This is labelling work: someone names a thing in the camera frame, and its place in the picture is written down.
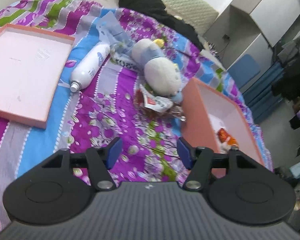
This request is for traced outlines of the orange clear snack packet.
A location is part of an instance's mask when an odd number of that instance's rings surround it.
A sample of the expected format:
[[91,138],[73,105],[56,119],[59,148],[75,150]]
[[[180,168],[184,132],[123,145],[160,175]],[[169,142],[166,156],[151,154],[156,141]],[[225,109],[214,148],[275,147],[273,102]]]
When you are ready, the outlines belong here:
[[221,151],[226,153],[232,148],[239,149],[239,144],[237,140],[230,135],[224,128],[221,128],[217,132],[218,140],[221,144]]

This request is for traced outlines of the pink cardboard box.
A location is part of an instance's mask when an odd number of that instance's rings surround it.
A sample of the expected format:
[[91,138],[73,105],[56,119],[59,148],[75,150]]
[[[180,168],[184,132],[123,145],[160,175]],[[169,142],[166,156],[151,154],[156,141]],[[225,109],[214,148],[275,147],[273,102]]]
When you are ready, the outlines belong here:
[[183,88],[182,94],[186,121],[181,124],[181,135],[191,146],[222,152],[217,132],[223,128],[237,140],[243,153],[264,165],[253,134],[235,102],[195,77]]

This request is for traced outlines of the dark brown snack wrapper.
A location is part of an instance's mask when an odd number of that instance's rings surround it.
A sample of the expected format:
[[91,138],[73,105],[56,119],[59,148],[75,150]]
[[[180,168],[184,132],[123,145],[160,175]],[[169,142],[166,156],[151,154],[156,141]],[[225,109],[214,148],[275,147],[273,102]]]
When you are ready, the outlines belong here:
[[186,117],[184,114],[184,111],[182,109],[181,106],[179,105],[174,105],[173,107],[171,107],[170,109],[168,109],[167,111],[165,111],[164,113],[159,113],[156,111],[151,110],[150,111],[150,116],[151,119],[155,119],[155,118],[176,118],[182,122],[186,121]]

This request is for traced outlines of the white red torn packet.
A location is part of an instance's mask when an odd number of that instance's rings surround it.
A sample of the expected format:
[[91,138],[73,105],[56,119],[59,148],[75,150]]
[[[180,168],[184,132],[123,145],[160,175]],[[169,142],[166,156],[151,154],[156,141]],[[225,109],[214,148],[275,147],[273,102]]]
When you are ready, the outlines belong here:
[[157,113],[165,113],[173,107],[173,101],[162,96],[154,96],[142,84],[139,85],[143,97],[143,106]]

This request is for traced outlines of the blue curtain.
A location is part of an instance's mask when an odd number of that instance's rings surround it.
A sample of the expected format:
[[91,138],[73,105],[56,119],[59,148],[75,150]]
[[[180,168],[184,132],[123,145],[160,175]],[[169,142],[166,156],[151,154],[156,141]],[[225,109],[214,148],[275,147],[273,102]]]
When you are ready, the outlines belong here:
[[254,123],[259,124],[282,100],[281,95],[273,96],[271,85],[283,76],[279,62],[273,64],[250,88],[243,93],[245,104],[250,108]]

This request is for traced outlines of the white blue plush duck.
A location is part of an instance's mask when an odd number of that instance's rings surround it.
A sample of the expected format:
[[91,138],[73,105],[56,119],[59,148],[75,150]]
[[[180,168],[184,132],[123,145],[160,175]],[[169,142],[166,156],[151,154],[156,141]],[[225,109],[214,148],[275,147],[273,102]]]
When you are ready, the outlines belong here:
[[164,40],[159,38],[154,41],[143,38],[134,44],[131,57],[155,95],[180,104],[183,100],[180,70],[164,55],[164,44]]

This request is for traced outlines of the colourful floral bedspread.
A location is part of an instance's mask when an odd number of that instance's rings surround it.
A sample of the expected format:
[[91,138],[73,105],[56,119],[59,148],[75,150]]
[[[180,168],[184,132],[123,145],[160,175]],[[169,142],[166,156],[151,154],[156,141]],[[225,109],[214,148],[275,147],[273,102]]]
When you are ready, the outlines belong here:
[[204,55],[187,38],[151,17],[104,2],[20,0],[0,11],[0,28],[8,23],[36,27],[72,36],[75,45],[61,74],[46,129],[0,118],[0,231],[9,223],[2,203],[6,186],[60,148],[84,152],[120,136],[123,150],[110,172],[116,183],[183,183],[188,175],[177,155],[178,126],[172,120],[149,119],[134,104],[141,82],[138,74],[109,60],[88,88],[77,94],[70,91],[70,74],[99,41],[96,24],[108,12],[114,13],[134,41],[163,39],[165,55],[178,65],[183,83],[197,77],[233,100],[243,112],[265,167],[273,167],[262,131],[234,80],[212,55]]

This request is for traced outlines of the white spray bottle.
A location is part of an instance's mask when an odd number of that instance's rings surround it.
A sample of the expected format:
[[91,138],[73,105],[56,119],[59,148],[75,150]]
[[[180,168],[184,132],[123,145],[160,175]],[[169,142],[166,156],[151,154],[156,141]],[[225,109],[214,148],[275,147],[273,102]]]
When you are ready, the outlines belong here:
[[101,68],[110,53],[110,45],[98,42],[81,60],[70,76],[70,91],[72,93],[86,89]]

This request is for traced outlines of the blue cushion pad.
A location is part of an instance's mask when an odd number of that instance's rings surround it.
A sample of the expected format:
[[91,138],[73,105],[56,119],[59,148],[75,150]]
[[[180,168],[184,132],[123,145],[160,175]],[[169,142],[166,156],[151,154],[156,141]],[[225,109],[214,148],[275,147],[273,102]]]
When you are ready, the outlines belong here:
[[260,66],[255,59],[251,55],[245,54],[228,69],[228,73],[238,89],[241,89],[259,74],[260,70]]

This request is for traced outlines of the pink box lid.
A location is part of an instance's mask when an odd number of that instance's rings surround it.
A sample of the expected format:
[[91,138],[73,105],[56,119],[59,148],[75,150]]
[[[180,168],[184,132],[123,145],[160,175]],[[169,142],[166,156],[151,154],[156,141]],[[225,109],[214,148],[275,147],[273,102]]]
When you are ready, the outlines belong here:
[[0,28],[0,117],[45,129],[74,37],[29,26]]

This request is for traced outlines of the black hanging coat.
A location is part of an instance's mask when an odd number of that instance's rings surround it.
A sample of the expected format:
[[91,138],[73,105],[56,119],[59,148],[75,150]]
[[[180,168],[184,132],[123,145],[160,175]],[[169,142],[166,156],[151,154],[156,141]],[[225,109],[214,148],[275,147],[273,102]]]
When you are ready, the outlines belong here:
[[300,97],[300,35],[281,47],[277,59],[283,75],[271,85],[271,91],[274,96],[295,101]]

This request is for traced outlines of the light blue wrapping paper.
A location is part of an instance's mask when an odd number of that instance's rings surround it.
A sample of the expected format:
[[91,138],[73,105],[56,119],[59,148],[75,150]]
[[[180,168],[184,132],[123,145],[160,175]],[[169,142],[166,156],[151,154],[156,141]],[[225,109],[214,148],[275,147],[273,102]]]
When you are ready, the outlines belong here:
[[121,27],[121,24],[110,11],[106,13],[96,25],[100,41],[110,46],[110,53],[114,56],[130,57],[135,42]]

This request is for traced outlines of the grey white cabinet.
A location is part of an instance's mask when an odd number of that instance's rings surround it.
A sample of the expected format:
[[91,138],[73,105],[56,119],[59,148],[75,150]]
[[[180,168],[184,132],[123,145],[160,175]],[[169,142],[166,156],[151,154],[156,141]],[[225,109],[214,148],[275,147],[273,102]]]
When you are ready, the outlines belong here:
[[300,0],[232,0],[205,33],[229,69],[244,55],[271,65],[273,47],[300,15]]

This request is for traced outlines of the black clothing pile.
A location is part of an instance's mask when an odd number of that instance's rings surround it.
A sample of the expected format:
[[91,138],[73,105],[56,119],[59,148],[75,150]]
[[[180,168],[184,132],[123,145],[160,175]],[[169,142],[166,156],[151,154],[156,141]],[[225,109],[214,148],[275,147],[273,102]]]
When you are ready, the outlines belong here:
[[204,49],[194,27],[166,11],[162,0],[119,0],[119,7],[137,11],[156,19],[190,40],[200,51]]

